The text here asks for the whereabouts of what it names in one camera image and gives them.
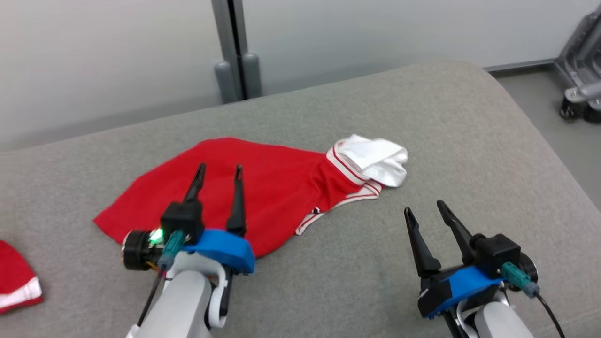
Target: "white cloth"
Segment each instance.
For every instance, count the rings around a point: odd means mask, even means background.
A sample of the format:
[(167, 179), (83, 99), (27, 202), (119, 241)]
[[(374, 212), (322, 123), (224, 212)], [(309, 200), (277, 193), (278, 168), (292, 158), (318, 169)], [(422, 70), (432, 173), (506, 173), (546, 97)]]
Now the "white cloth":
[(407, 176), (403, 168), (407, 149), (383, 138), (353, 134), (339, 145), (338, 152), (353, 169), (383, 185), (399, 187)]

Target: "black gap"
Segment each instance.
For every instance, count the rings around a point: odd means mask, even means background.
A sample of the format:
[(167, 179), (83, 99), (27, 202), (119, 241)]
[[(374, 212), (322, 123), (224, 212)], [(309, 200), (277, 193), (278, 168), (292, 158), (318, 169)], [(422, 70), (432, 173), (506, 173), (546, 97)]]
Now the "black gap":
[(228, 11), (230, 12), (231, 30), (234, 35), (234, 47), (236, 48), (236, 64), (238, 74), (240, 74), (240, 87), (242, 88), (242, 99), (248, 99), (246, 93), (246, 81), (244, 81), (244, 68), (242, 67), (242, 51), (240, 50), (240, 37), (238, 36), (238, 23), (236, 22), (236, 11), (234, 11), (234, 0), (227, 0)]

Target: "glowing green led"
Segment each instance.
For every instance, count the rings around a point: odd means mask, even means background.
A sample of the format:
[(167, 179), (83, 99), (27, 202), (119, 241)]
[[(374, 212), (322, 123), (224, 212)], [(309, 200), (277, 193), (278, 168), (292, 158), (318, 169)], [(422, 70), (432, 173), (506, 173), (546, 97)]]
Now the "glowing green led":
[(156, 244), (156, 243), (160, 243), (162, 241), (163, 241), (163, 229), (161, 229), (161, 228), (154, 229), (150, 233), (150, 242)]

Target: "gray table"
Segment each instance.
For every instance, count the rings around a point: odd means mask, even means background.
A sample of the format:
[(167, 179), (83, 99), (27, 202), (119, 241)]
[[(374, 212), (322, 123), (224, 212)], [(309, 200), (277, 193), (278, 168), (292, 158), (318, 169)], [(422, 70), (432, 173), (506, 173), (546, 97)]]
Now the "gray table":
[[(433, 254), (456, 265), (439, 198), (473, 233), (521, 244), (568, 337), (597, 336), (601, 214), (492, 77), (440, 63), (4, 154), (0, 235), (31, 262), (46, 301), (0, 317), (2, 337), (127, 333), (154, 276), (125, 271), (119, 245), (91, 220), (140, 174), (206, 138), (325, 151), (352, 133), (405, 146), (405, 183), (332, 211), (260, 259), (235, 281), (216, 337), (448, 337), (442, 319), (419, 316), (402, 216), (410, 206)], [(535, 336), (557, 337), (538, 302), (510, 297)]]

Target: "red cloth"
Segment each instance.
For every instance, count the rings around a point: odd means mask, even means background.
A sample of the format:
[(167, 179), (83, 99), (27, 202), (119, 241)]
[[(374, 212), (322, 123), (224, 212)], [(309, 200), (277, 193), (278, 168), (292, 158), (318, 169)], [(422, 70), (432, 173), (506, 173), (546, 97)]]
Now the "red cloth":
[(0, 241), (0, 313), (43, 301), (38, 278), (17, 250)]
[(207, 229), (225, 229), (236, 165), (243, 166), (245, 238), (258, 257), (280, 247), (295, 230), (303, 230), (348, 196), (375, 198), (381, 190), (374, 182), (363, 189), (368, 178), (337, 159), (335, 148), (323, 154), (220, 138), (200, 142), (145, 173), (94, 222), (119, 243), (131, 230), (155, 229), (169, 203), (183, 199), (201, 162), (207, 165), (199, 193)]

